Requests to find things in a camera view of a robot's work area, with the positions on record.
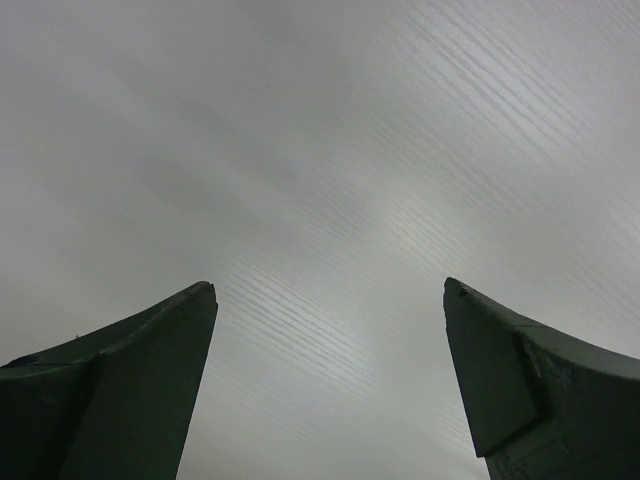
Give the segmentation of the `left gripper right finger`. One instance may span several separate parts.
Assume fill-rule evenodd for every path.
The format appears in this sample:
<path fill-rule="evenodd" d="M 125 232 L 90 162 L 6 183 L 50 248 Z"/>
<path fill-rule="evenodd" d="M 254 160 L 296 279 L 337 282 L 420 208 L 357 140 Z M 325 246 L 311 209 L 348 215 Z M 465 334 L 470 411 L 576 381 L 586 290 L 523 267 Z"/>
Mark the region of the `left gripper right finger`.
<path fill-rule="evenodd" d="M 491 478 L 638 478 L 638 360 L 518 314 L 452 277 L 443 308 L 474 449 Z"/>

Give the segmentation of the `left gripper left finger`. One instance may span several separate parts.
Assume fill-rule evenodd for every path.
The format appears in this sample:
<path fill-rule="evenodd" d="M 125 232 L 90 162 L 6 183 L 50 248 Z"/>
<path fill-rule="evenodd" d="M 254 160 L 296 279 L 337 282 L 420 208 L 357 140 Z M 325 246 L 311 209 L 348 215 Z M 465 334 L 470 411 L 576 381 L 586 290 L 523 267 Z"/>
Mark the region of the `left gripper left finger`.
<path fill-rule="evenodd" d="M 176 478 L 217 310 L 197 282 L 3 365 L 2 478 Z"/>

